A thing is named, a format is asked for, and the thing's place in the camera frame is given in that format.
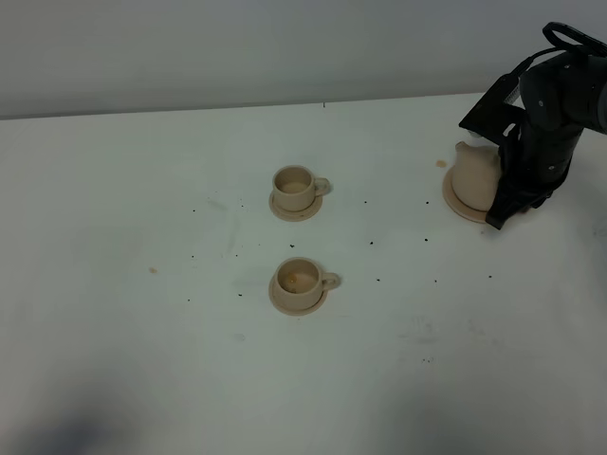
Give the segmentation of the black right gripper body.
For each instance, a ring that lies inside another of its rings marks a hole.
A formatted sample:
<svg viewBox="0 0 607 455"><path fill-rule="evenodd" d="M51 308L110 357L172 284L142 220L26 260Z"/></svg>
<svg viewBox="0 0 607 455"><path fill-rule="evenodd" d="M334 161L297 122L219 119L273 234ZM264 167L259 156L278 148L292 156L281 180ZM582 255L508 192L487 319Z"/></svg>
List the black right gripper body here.
<svg viewBox="0 0 607 455"><path fill-rule="evenodd" d="M582 131L606 133L606 59L562 53L527 70L520 88L528 121L527 162L551 165L556 185Z"/></svg>

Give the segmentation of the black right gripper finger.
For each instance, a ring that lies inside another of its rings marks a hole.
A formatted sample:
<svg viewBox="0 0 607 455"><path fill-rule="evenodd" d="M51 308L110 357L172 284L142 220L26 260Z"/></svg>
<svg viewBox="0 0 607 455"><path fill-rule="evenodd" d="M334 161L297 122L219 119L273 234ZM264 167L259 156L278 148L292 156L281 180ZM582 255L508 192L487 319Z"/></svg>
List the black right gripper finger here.
<svg viewBox="0 0 607 455"><path fill-rule="evenodd" d="M501 179L512 188L518 190L526 186L528 177L527 146L525 133L528 121L516 123L507 134L505 141L499 147L501 160Z"/></svg>
<svg viewBox="0 0 607 455"><path fill-rule="evenodd" d="M523 162L509 158L486 221L501 229L507 220L518 213L537 209L553 191L553 167L539 162Z"/></svg>

